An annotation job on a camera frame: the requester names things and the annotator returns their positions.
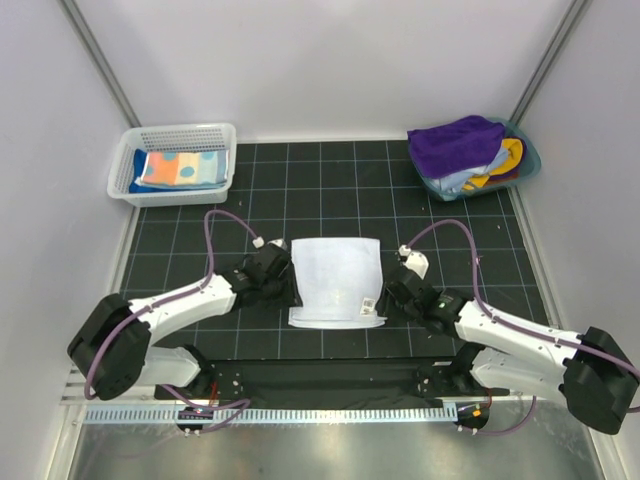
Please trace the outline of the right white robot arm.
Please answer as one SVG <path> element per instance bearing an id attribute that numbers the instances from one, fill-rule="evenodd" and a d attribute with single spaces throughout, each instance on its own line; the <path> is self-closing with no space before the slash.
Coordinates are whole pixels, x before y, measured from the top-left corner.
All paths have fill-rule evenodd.
<path id="1" fill-rule="evenodd" d="M 554 402 L 589 428 L 616 435 L 639 388 L 639 371 L 614 338 L 535 324 L 454 289 L 437 290 L 405 266 L 384 283 L 378 308 L 462 341 L 432 378 L 439 391 L 507 390 Z"/>

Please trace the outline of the white perforated plastic basket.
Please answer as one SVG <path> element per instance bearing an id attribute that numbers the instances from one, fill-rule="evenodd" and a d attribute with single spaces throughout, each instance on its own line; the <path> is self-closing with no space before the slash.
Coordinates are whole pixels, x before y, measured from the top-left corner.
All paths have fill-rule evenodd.
<path id="1" fill-rule="evenodd" d="M 107 193 L 135 207 L 221 204 L 236 165 L 229 123 L 133 128 L 119 142 Z"/>

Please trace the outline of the blue microfiber towel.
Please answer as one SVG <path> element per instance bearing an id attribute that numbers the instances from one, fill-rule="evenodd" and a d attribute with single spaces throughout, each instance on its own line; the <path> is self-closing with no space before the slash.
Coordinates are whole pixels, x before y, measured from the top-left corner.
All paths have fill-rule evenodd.
<path id="1" fill-rule="evenodd" d="M 146 165 L 147 153 L 136 149 L 133 156 L 133 180 L 129 185 L 130 194 L 151 193 L 152 189 L 141 184 L 141 176 Z"/>

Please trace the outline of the yellow towel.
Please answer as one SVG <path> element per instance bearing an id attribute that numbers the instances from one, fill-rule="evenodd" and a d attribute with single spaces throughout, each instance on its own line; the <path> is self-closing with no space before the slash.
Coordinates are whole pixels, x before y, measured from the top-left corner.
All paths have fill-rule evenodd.
<path id="1" fill-rule="evenodd" d="M 501 148 L 494 160 L 495 165 L 491 164 L 487 173 L 469 178 L 462 190 L 464 192 L 476 191 L 516 178 L 526 155 L 526 150 L 526 142 L 519 137 L 503 139 Z"/>

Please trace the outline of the pale blue towel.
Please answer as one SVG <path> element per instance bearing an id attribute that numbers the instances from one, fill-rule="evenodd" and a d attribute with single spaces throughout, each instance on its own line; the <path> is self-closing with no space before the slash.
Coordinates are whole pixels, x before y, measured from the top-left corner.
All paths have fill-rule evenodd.
<path id="1" fill-rule="evenodd" d="M 480 180 L 481 184 L 484 185 L 488 181 L 490 174 L 504 165 L 508 156 L 508 150 L 505 147 L 501 147 L 494 159 L 487 165 L 461 170 L 440 179 L 426 179 L 425 182 L 436 193 L 443 196 L 456 196 L 472 180 Z"/>

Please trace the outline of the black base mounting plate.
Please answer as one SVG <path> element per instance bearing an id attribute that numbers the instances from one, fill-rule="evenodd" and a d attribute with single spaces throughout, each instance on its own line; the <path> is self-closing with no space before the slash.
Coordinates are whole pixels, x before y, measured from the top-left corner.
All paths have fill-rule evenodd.
<path id="1" fill-rule="evenodd" d="M 224 360 L 205 362 L 194 380 L 172 387 L 188 399 L 318 399 L 375 390 L 428 399 L 484 396 L 483 387 L 453 358 Z"/>

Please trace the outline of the white towel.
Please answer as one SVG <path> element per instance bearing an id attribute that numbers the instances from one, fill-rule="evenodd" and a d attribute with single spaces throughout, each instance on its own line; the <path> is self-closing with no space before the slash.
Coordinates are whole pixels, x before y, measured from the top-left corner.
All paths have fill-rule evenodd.
<path id="1" fill-rule="evenodd" d="M 383 288 L 379 240 L 296 239 L 291 254 L 301 304 L 289 309 L 290 326 L 355 330 L 385 324 L 376 311 Z"/>

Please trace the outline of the purple towel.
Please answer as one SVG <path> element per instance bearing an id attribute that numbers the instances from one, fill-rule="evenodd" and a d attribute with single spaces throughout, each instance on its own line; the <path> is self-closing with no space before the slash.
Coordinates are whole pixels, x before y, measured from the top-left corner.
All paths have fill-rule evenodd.
<path id="1" fill-rule="evenodd" d="M 448 175 L 489 165 L 501 148 L 506 128 L 470 115 L 454 122 L 407 132 L 409 155 L 423 177 Z"/>

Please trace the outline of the black grid mat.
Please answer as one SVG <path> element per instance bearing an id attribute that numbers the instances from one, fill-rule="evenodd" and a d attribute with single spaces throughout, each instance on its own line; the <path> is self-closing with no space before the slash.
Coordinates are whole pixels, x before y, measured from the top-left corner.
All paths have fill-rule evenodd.
<path id="1" fill-rule="evenodd" d="M 413 242 L 430 263 L 437 288 L 472 290 L 468 246 L 479 251 L 482 296 L 492 306 L 548 324 L 520 222 L 505 190 L 456 202 L 433 199 L 401 141 L 242 144 L 223 214 L 205 231 L 206 207 L 138 211 L 115 289 L 128 299 L 200 279 L 206 253 L 224 269 L 267 239 L 368 237 L 381 244 L 385 272 L 400 245 Z M 245 308 L 187 326 L 163 340 L 193 345 L 215 360 L 445 357 L 458 341 L 390 315 L 370 330 L 293 328 L 273 305 Z"/>

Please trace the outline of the blue towel container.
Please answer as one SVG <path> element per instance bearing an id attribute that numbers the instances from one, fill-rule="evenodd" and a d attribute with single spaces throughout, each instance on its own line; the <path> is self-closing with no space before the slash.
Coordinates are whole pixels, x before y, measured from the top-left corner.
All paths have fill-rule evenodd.
<path id="1" fill-rule="evenodd" d="M 506 180 L 503 181 L 502 183 L 498 183 L 492 186 L 489 186 L 487 188 L 482 188 L 480 190 L 476 190 L 476 191 L 471 191 L 471 192 L 464 192 L 462 191 L 460 194 L 456 195 L 456 196 L 443 196 L 442 194 L 436 193 L 435 191 L 433 191 L 430 187 L 428 187 L 426 185 L 425 180 L 426 179 L 431 179 L 431 178 L 426 178 L 423 177 L 420 172 L 418 171 L 417 167 L 415 166 L 415 164 L 413 163 L 413 161 L 411 160 L 413 166 L 415 167 L 419 178 L 421 180 L 421 182 L 424 184 L 424 186 L 426 187 L 427 191 L 433 195 L 435 198 L 441 200 L 441 201 L 445 201 L 445 202 L 450 202 L 450 201 L 456 201 L 456 200 L 462 200 L 462 199 L 467 199 L 467 198 L 471 198 L 474 196 L 479 196 L 479 195 L 483 195 L 485 193 L 489 193 L 489 192 L 493 192 L 493 191 L 497 191 L 499 189 L 502 188 L 509 188 L 512 186 L 515 186 L 519 183 L 522 183 L 530 178 L 535 177 L 535 175 L 537 175 L 541 169 L 541 160 L 540 160 L 540 156 L 537 152 L 537 150 L 535 149 L 535 147 L 533 146 L 533 144 L 531 143 L 530 139 L 526 136 L 526 134 L 519 128 L 517 127 L 514 123 L 503 119 L 503 118 L 499 118 L 499 117 L 489 117 L 487 118 L 491 121 L 494 122 L 500 122 L 502 123 L 505 128 L 506 128 L 506 132 L 505 132 L 505 136 L 503 139 L 507 138 L 507 137 L 519 137 L 521 139 L 523 139 L 526 142 L 526 146 L 527 146 L 527 150 L 526 150 L 526 155 L 521 163 L 521 166 L 519 168 L 519 172 L 518 172 L 518 176 L 516 178 L 510 179 L 510 180 Z"/>

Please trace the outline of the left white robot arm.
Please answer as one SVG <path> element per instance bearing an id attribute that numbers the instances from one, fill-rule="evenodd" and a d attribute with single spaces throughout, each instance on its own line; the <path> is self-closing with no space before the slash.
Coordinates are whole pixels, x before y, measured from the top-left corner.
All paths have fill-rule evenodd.
<path id="1" fill-rule="evenodd" d="M 138 386 L 169 386 L 190 400 L 208 396 L 215 369 L 193 345 L 160 341 L 201 320 L 274 303 L 301 305 L 286 243 L 270 241 L 238 265 L 155 297 L 103 297 L 67 354 L 85 378 L 88 399 L 114 400 Z"/>

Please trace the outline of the light blue cartoon towel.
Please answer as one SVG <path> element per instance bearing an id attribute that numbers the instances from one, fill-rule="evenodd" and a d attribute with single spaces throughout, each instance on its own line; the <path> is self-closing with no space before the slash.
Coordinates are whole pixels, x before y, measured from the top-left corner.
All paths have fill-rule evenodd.
<path id="1" fill-rule="evenodd" d="M 152 190 L 215 189 L 229 177 L 228 150 L 146 153 L 141 184 Z"/>

